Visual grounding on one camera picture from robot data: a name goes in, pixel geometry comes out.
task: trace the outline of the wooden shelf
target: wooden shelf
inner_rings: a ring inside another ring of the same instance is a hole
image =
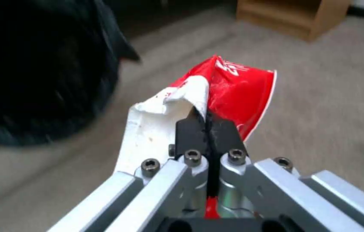
[[[349,0],[239,0],[237,18],[311,41],[338,24],[348,6]]]

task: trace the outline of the silver metal arm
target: silver metal arm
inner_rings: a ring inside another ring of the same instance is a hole
[[[116,172],[49,231],[103,231],[142,188],[141,179]]]
[[[50,231],[167,231],[166,218],[203,217],[208,162],[195,152],[163,167],[146,160],[135,172],[141,178],[114,173]],[[300,177],[285,158],[251,163],[242,155],[221,157],[221,217],[275,218],[300,231],[364,231],[364,192],[353,185],[329,171]]]

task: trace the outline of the wooden furniture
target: wooden furniture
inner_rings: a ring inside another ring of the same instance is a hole
[[[237,19],[313,41],[338,25],[351,0],[238,0]]]

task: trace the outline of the hex socket bolt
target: hex socket bolt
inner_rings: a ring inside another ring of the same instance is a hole
[[[143,176],[152,178],[160,170],[160,163],[157,159],[146,159],[142,162],[140,168]]]
[[[183,160],[189,167],[197,167],[201,164],[202,154],[200,151],[191,149],[185,152]]]
[[[246,154],[240,149],[231,149],[228,152],[229,163],[239,166],[245,164]]]
[[[287,170],[288,172],[292,172],[292,169],[294,168],[294,164],[292,161],[285,157],[276,157],[273,159],[279,166],[281,166],[283,169]]]

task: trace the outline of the crumpled red can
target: crumpled red can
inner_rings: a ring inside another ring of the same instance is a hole
[[[192,106],[206,119],[207,109],[233,121],[244,142],[263,118],[271,101],[276,71],[261,70],[213,56],[155,96],[129,110],[115,171],[133,174],[143,160],[164,164],[175,141],[175,124]],[[214,209],[208,217],[216,217]]]

